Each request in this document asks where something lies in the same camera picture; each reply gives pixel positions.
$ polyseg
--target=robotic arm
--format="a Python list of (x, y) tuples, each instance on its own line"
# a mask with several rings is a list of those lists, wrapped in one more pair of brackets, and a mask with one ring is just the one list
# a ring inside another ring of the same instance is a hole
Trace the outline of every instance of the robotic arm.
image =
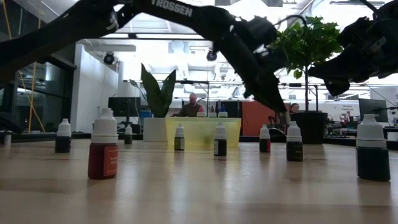
[(311, 68), (308, 74), (321, 78), (332, 96), (349, 89), (350, 82), (370, 77), (385, 78), (398, 72), (398, 0), (376, 9), (361, 0), (373, 14), (373, 20), (359, 18), (338, 37), (344, 48), (339, 56)]
[[(113, 7), (124, 6), (118, 11)], [(18, 39), (0, 43), (0, 84), (14, 79), (16, 70), (81, 39), (116, 32), (139, 13), (147, 13), (192, 28), (213, 42), (242, 78), (250, 95), (270, 109), (285, 113), (274, 72), (284, 66), (281, 50), (263, 50), (277, 38), (275, 27), (264, 18), (251, 21), (213, 6), (192, 6), (176, 0), (80, 0), (45, 27)]]

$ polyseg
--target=potted plant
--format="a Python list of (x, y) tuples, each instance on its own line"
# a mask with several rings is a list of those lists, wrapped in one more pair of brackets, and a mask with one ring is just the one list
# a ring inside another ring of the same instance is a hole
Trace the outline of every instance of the potted plant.
[(167, 142), (165, 117), (173, 100), (175, 79), (174, 70), (163, 81), (162, 88), (159, 88), (155, 77), (141, 64), (141, 80), (146, 94), (134, 80), (130, 80), (130, 83), (141, 91), (142, 97), (148, 102), (149, 109), (154, 115), (153, 118), (144, 119), (144, 141)]
[(322, 22), (322, 17), (306, 17), (307, 26), (296, 22), (278, 33), (277, 41), (271, 47), (282, 48), (288, 56), (287, 72), (294, 71), (295, 78), (305, 76), (305, 112), (290, 117), (300, 127), (304, 144), (322, 144), (328, 114), (308, 110), (308, 69), (325, 62), (343, 49), (337, 42), (340, 34), (335, 22)]

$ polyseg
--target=person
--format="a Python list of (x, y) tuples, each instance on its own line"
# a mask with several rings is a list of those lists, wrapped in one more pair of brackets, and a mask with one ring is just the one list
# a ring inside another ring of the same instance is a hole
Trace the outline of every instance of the person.
[(194, 93), (189, 95), (189, 104), (184, 105), (176, 116), (196, 117), (197, 113), (202, 111), (203, 108), (197, 103), (197, 96)]
[(293, 103), (290, 106), (290, 112), (289, 113), (297, 113), (299, 112), (300, 106), (297, 103)]

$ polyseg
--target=yellow cable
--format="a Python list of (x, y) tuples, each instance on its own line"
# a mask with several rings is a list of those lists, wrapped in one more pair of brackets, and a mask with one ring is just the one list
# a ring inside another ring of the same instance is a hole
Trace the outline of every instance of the yellow cable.
[[(2, 6), (3, 6), (3, 9), (4, 9), (4, 15), (5, 15), (5, 17), (6, 17), (8, 35), (9, 35), (9, 38), (10, 38), (10, 40), (11, 40), (11, 39), (12, 39), (12, 34), (11, 34), (10, 22), (9, 22), (9, 20), (8, 20), (8, 15), (7, 15), (6, 0), (3, 0)], [(25, 86), (24, 77), (22, 76), (22, 72), (21, 72), (20, 70), (18, 70), (18, 73), (19, 73), (19, 77), (21, 78), (21, 81), (22, 81), (22, 86), (23, 86), (24, 89), (25, 89), (26, 97), (27, 97), (27, 99), (29, 100), (30, 105), (32, 106), (32, 105), (33, 105), (33, 102), (30, 100), (30, 97), (29, 97), (29, 95), (27, 94), (27, 89), (26, 89), (26, 86)], [(42, 124), (42, 121), (40, 120), (39, 116), (37, 115), (35, 108), (33, 107), (32, 109), (33, 109), (33, 112), (34, 112), (35, 115), (36, 115), (37, 120), (38, 120), (39, 123), (40, 123), (40, 126), (42, 127), (43, 132), (45, 132), (44, 126), (43, 126), (43, 124)]]
[[(39, 7), (38, 29), (40, 28), (41, 24), (42, 24), (42, 0), (40, 0), (40, 7)], [(30, 95), (32, 103), (30, 104), (30, 111), (29, 111), (29, 128), (28, 128), (29, 133), (30, 133), (30, 129), (32, 127), (32, 110), (33, 110), (33, 99), (34, 99), (35, 80), (36, 80), (36, 66), (37, 66), (37, 63), (34, 62), (34, 64), (33, 64), (33, 79), (32, 79), (32, 94)]]

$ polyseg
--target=translucent yellow bin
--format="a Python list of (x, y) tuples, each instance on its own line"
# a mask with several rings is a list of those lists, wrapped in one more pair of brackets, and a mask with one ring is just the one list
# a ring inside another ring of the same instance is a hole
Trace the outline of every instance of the translucent yellow bin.
[(213, 147), (215, 129), (220, 122), (226, 128), (228, 147), (238, 147), (241, 118), (166, 118), (167, 143), (174, 145), (175, 129), (182, 124), (185, 147)]

